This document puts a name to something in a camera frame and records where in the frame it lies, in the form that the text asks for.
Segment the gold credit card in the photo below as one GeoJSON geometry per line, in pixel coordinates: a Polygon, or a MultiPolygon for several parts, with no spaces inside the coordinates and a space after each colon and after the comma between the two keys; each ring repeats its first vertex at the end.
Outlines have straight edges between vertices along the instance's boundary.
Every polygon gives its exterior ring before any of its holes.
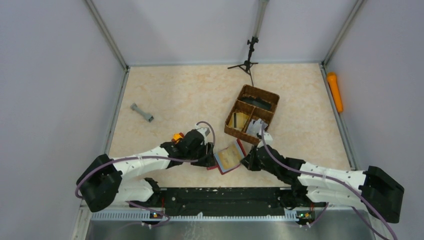
{"type": "Polygon", "coordinates": [[[238,141],[234,141],[227,148],[215,154],[217,163],[225,171],[237,167],[244,157],[244,150],[238,141]]]}

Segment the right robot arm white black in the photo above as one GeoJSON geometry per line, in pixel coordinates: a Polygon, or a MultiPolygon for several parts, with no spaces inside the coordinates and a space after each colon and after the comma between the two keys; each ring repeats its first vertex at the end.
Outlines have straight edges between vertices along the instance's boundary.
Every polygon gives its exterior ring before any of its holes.
{"type": "Polygon", "coordinates": [[[293,205],[330,203],[367,210],[388,223],[400,221],[405,189],[377,166],[338,170],[303,159],[284,157],[269,145],[252,147],[241,163],[250,171],[265,171],[291,186],[293,205]]]}

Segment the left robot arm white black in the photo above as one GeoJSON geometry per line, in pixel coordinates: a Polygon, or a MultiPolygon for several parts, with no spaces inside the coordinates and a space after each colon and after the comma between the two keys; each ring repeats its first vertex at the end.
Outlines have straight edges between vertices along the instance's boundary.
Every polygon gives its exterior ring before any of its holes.
{"type": "Polygon", "coordinates": [[[154,207],[161,198],[157,183],[138,177],[184,163],[206,166],[213,156],[214,147],[214,143],[207,140],[209,134],[213,134],[210,128],[197,127],[179,140],[164,142],[142,153],[119,159],[101,154],[77,179],[75,196],[84,200],[93,213],[112,204],[129,201],[144,202],[154,207]]]}

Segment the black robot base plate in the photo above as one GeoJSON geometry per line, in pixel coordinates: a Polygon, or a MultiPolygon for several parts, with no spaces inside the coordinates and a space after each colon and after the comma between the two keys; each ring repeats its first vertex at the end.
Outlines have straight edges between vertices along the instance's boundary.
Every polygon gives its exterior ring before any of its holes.
{"type": "Polygon", "coordinates": [[[169,216],[265,217],[283,216],[294,208],[310,208],[305,196],[285,187],[169,187],[155,191],[142,206],[169,216]]]}

